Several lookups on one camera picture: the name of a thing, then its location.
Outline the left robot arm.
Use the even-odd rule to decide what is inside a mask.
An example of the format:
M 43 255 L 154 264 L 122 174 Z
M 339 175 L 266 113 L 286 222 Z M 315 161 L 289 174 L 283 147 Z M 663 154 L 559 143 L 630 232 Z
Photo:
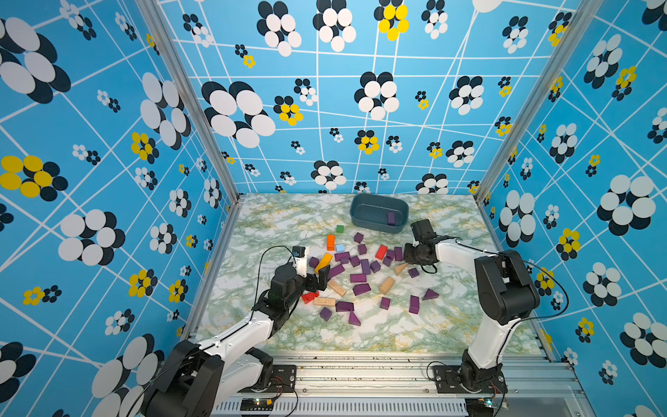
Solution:
M 144 416 L 210 416 L 214 408 L 243 389 L 264 389 L 274 360 L 257 349 L 293 314 L 303 293 L 323 291 L 330 267 L 299 274 L 293 263 L 274 272 L 248 318 L 211 340 L 178 343 L 143 393 Z

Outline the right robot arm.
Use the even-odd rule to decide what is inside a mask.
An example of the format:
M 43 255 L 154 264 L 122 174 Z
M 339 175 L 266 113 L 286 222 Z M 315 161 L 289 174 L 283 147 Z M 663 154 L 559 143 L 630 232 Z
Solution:
M 519 254 L 513 250 L 492 253 L 437 239 L 435 243 L 406 244 L 404 260 L 420 267 L 447 263 L 475 275 L 483 316 L 474 341 L 462 356 L 460 383 L 469 391 L 480 391 L 502 376 L 502 358 L 510 339 L 540 305 Z

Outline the teal storage bin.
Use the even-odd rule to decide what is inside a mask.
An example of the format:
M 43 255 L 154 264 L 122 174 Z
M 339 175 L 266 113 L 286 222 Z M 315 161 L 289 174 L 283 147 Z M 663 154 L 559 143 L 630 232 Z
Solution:
M 394 212 L 395 226 L 387 225 L 388 212 Z M 391 196 L 358 194 L 352 200 L 349 214 L 354 226 L 395 235 L 407 224 L 409 206 L 405 201 Z

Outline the natural wood brick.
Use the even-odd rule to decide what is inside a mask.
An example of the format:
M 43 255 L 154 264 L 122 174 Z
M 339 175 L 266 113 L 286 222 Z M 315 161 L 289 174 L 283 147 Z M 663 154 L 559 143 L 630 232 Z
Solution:
M 383 283 L 380 285 L 379 291 L 382 295 L 387 295 L 389 291 L 395 284 L 395 280 L 392 277 L 387 277 Z
M 334 308 L 337 303 L 337 300 L 333 298 L 326 298 L 326 297 L 316 297 L 313 300 L 314 306 L 320 306 L 320 307 L 327 307 L 327 308 Z
M 340 297 L 344 297 L 344 296 L 346 295 L 346 293 L 347 293 L 347 290 L 345 290 L 345 288 L 343 288 L 343 287 L 342 287 L 339 283 L 337 283 L 336 281 L 329 281 L 329 282 L 328 282 L 328 288 L 330 288 L 331 290 L 333 290 L 333 291 L 334 291 L 335 293 L 337 293 L 337 295 L 339 295 Z

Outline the yellow brick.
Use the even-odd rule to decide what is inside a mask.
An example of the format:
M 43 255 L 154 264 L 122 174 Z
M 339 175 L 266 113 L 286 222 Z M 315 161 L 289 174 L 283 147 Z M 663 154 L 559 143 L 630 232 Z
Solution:
M 321 258 L 321 260 L 319 261 L 319 263 L 315 267 L 314 272 L 318 273 L 321 269 L 324 269 L 325 267 L 328 267 L 328 265 L 330 264 L 332 259 L 333 259 L 333 257 L 329 253 L 326 253 L 325 255 L 323 255 L 323 257 Z

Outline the red arch block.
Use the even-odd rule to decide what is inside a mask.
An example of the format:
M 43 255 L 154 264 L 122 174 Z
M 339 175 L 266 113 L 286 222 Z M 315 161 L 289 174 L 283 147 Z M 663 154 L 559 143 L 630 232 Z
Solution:
M 302 300 L 305 304 L 309 304 L 310 302 L 312 302 L 315 298 L 317 298 L 319 296 L 320 296 L 319 291 L 317 291 L 317 292 L 308 292 L 308 293 L 302 295 Z

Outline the natural wood wedge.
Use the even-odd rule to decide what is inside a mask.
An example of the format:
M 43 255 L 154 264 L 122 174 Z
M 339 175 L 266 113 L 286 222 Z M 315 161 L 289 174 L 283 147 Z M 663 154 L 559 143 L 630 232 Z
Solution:
M 403 264 L 398 265 L 394 269 L 394 274 L 396 274 L 396 276 L 400 276 L 403 273 L 403 271 L 406 270 L 407 267 L 408 267 L 407 263 L 403 263 Z

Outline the orange brick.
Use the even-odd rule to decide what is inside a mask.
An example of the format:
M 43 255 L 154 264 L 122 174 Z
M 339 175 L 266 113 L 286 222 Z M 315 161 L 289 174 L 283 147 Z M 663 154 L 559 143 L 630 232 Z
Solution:
M 335 249 L 336 249 L 335 236 L 329 235 L 327 237 L 327 251 L 335 251 Z

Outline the red brick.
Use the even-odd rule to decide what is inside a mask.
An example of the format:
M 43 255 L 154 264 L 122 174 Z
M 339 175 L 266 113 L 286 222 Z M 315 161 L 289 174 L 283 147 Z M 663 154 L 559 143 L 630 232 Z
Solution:
M 378 259 L 379 261 L 383 261 L 384 258 L 386 257 L 387 254 L 387 246 L 385 245 L 380 245 L 380 248 L 378 248 L 375 258 Z

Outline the purple triangle block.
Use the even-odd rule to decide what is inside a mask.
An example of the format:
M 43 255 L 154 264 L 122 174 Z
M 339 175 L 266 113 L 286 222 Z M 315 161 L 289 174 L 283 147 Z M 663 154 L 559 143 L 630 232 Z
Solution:
M 361 326 L 361 321 L 354 312 L 349 313 L 348 323 L 353 326 Z
M 439 294 L 437 292 L 435 292 L 434 290 L 428 288 L 427 292 L 422 297 L 422 300 L 423 301 L 429 301 L 429 300 L 434 300 L 434 299 L 437 299 L 437 298 L 439 298 Z

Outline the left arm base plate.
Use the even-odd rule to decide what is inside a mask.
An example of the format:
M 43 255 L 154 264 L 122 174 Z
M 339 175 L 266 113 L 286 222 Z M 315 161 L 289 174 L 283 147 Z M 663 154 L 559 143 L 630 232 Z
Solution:
M 255 384 L 244 387 L 240 393 L 293 393 L 297 377 L 297 366 L 274 364 L 267 370 L 262 370 L 255 380 Z

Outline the aluminium rail frame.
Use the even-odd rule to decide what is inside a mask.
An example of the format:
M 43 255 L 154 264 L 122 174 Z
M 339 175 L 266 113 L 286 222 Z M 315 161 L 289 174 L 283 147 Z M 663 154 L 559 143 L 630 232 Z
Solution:
M 439 394 L 427 371 L 453 356 L 277 352 L 297 366 L 293 393 L 240 391 L 210 416 L 591 416 L 573 369 L 542 357 L 505 365 L 506 394 Z

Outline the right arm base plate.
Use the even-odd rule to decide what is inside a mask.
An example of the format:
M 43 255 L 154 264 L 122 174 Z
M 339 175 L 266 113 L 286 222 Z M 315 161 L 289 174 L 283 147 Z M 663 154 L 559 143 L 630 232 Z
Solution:
M 506 394 L 507 380 L 502 365 L 488 369 L 436 365 L 428 371 L 439 394 Z

